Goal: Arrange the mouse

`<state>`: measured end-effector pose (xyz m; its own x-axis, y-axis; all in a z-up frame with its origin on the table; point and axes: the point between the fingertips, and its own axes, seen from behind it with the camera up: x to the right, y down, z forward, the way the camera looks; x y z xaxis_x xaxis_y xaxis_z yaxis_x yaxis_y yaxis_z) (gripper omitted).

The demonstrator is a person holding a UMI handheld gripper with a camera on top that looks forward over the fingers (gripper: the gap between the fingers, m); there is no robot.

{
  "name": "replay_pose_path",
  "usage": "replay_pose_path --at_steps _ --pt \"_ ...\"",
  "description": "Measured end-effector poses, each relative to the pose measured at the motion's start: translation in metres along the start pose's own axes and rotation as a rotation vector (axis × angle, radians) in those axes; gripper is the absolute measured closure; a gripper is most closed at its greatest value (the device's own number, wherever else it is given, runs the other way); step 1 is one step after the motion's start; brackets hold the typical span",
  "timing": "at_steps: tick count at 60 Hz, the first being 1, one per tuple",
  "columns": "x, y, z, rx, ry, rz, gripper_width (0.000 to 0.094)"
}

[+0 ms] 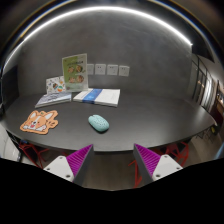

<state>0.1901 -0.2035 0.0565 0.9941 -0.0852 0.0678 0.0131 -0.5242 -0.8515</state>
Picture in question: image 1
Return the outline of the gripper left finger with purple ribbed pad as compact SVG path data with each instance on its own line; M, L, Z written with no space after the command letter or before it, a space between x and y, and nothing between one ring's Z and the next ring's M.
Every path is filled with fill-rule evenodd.
M44 170L81 186L93 154L93 145L88 145L69 156L58 156Z

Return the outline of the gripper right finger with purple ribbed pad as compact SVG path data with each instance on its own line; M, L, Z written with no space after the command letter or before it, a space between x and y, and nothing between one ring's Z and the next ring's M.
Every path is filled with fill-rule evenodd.
M145 184L160 180L182 169L168 154L159 155L139 144L134 145L133 154Z

